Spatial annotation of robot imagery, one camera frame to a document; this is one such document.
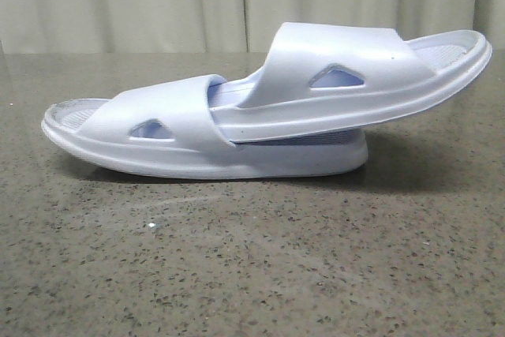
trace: stone surface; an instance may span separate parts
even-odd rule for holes
[[[464,92],[367,129],[326,178],[199,182],[94,167],[52,103],[261,54],[0,57],[0,335],[505,335],[505,52]]]

